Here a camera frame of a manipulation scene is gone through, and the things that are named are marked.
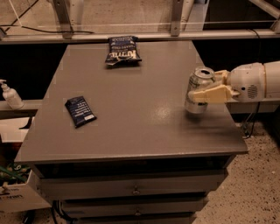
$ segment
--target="black snack bag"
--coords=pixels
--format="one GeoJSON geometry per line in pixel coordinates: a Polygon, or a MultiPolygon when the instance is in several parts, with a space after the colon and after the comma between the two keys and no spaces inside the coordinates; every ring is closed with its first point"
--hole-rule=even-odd
{"type": "Polygon", "coordinates": [[[92,122],[97,118],[83,96],[67,100],[65,106],[73,119],[75,128],[79,128],[81,125],[92,122]]]}
{"type": "Polygon", "coordinates": [[[107,65],[113,66],[118,62],[137,62],[141,61],[137,53],[137,37],[115,37],[109,38],[109,54],[105,60],[107,65]]]}

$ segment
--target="can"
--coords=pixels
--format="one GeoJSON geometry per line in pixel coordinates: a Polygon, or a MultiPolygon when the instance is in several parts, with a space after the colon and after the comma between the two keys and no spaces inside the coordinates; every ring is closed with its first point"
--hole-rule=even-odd
{"type": "Polygon", "coordinates": [[[200,88],[205,88],[215,82],[214,71],[206,66],[198,66],[191,73],[188,88],[185,94],[185,109],[193,114],[202,114],[207,109],[206,102],[193,102],[189,97],[189,92],[200,88]]]}

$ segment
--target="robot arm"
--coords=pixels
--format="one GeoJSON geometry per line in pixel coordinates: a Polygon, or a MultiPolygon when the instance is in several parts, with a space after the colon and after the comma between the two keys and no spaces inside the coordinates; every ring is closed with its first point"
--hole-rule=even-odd
{"type": "Polygon", "coordinates": [[[215,72],[215,83],[190,91],[193,102],[259,102],[280,97],[280,61],[242,65],[233,71],[215,72]]]}

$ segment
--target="white box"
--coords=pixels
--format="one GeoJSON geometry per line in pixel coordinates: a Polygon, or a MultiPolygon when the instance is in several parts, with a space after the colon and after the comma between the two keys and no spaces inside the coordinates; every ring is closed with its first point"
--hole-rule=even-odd
{"type": "Polygon", "coordinates": [[[15,213],[51,207],[39,188],[40,179],[33,171],[25,184],[0,187],[0,212],[15,213]]]}

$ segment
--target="pump bottle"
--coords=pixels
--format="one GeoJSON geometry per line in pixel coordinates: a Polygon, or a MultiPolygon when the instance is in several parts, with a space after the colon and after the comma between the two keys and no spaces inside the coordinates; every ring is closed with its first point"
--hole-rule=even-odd
{"type": "Polygon", "coordinates": [[[24,102],[18,95],[18,92],[5,84],[6,80],[0,80],[1,88],[3,89],[3,98],[7,101],[12,109],[20,109],[24,106],[24,102]]]}

